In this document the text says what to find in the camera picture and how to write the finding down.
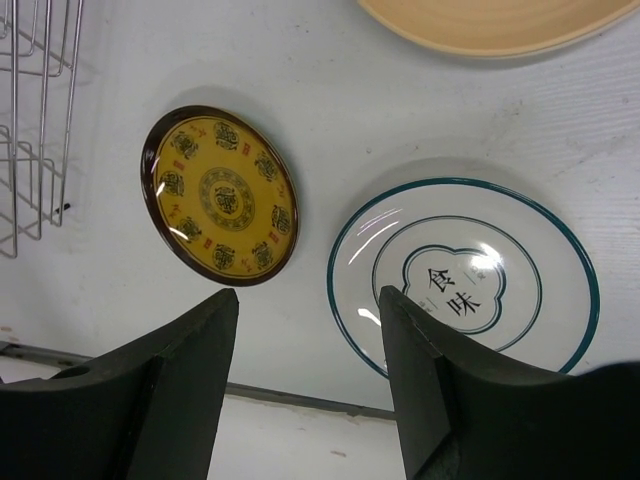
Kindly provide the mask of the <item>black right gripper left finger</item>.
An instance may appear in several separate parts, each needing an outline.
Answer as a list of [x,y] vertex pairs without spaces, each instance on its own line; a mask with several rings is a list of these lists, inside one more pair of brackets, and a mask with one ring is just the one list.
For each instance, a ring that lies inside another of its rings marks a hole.
[[206,478],[238,315],[223,289],[107,354],[2,385],[2,478]]

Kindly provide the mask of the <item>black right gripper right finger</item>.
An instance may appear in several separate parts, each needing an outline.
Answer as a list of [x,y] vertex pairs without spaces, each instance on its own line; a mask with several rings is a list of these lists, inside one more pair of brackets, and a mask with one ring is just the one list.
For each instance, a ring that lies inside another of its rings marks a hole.
[[380,295],[388,378],[410,479],[635,479],[639,366],[578,376],[499,354],[397,288]]

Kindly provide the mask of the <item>white plate thin teal rim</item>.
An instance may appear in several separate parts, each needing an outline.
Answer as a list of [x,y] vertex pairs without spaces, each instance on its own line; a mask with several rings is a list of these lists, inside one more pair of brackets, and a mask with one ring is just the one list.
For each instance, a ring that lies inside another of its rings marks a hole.
[[560,373],[581,362],[601,310],[574,232],[527,196],[470,178],[412,181],[367,201],[334,240],[326,285],[341,334],[379,375],[385,286],[498,353]]

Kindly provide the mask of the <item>yellow plate brown rim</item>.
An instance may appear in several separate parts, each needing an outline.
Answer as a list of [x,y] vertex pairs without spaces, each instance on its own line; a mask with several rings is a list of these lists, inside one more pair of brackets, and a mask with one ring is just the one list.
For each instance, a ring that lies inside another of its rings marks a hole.
[[203,277],[254,286],[292,257],[300,225],[292,176],[236,113],[189,105],[163,115],[144,142],[140,179],[156,230]]

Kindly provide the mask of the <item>tan beige plate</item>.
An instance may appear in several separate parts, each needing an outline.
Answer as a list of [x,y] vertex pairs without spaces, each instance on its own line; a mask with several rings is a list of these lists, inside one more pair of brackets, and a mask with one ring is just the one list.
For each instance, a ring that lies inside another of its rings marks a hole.
[[637,1],[371,0],[359,6],[415,44],[470,58],[552,51],[639,11]]

